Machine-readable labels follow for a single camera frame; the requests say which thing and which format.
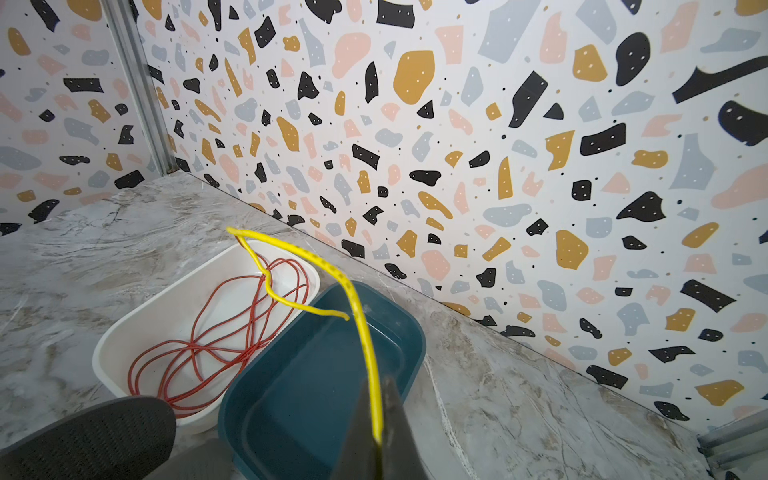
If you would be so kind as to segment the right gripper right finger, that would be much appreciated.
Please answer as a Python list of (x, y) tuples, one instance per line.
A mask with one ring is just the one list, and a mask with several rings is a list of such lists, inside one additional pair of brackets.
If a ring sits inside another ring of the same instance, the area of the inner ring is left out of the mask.
[(381, 443), (381, 479), (427, 480), (427, 473), (413, 438), (393, 377), (382, 387), (384, 430)]

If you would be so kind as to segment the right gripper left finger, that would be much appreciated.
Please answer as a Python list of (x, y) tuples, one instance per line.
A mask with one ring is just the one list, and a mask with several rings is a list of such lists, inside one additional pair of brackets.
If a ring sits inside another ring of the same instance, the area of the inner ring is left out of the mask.
[(373, 438), (370, 418), (369, 390), (360, 389), (355, 410), (330, 476), (333, 480), (374, 480), (380, 474), (380, 455)]

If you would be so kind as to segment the grey cable spool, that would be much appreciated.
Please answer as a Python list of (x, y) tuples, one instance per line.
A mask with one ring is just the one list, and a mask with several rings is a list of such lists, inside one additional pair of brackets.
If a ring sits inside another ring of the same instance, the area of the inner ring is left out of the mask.
[(110, 400), (1, 450), (3, 479), (229, 479), (233, 453), (209, 440), (176, 456), (176, 418), (163, 400)]

